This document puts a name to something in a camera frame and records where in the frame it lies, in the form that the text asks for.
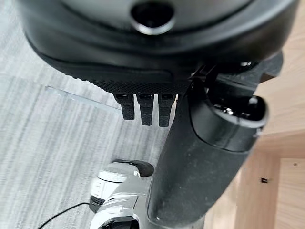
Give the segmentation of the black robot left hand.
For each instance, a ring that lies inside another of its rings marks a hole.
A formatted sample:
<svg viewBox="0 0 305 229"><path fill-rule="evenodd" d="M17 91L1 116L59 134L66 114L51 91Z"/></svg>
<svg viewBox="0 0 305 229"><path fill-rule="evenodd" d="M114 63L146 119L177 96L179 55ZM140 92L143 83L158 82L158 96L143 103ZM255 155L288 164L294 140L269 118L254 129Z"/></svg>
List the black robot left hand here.
<svg viewBox="0 0 305 229"><path fill-rule="evenodd" d="M195 229L229 186L269 116L254 93L276 77L297 0L19 0L25 36L56 70L112 93L125 120L170 131L152 177L92 195L93 229Z"/></svg>

